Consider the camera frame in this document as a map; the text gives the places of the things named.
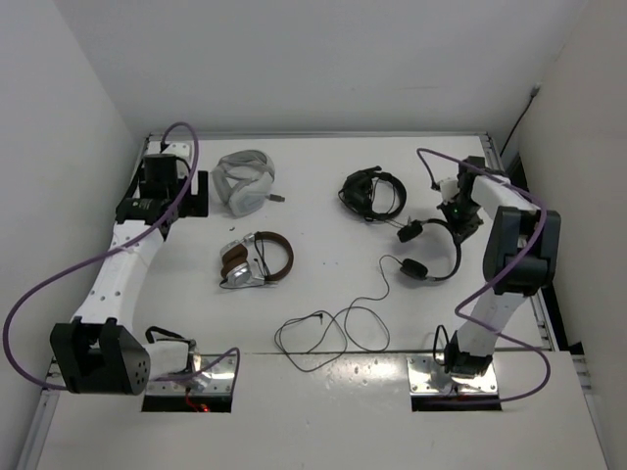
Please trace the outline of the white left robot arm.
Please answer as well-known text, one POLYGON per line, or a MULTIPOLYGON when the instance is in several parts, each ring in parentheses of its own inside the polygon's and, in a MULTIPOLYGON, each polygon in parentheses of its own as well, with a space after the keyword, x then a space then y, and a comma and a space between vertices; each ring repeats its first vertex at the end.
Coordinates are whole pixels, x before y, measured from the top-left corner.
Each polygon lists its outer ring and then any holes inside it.
POLYGON ((152 380, 190 372, 194 341, 180 335, 142 340, 132 332, 133 315, 173 224, 208 214, 209 175, 192 171, 190 144, 166 143, 142 158, 116 207, 113 255, 72 319, 56 324, 50 335, 69 392, 137 396, 152 380))

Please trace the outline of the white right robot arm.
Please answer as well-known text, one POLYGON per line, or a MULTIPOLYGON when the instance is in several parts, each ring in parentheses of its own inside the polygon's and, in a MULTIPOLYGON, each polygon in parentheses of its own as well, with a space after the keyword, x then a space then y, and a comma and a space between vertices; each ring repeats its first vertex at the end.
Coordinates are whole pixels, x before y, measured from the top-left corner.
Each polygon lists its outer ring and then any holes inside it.
POLYGON ((479 228, 479 211, 492 220, 482 264, 486 289, 471 297, 472 312, 444 349, 448 373, 482 376, 514 312, 555 277, 561 215, 531 202, 480 157, 461 161, 440 192, 439 210, 460 241, 479 228))

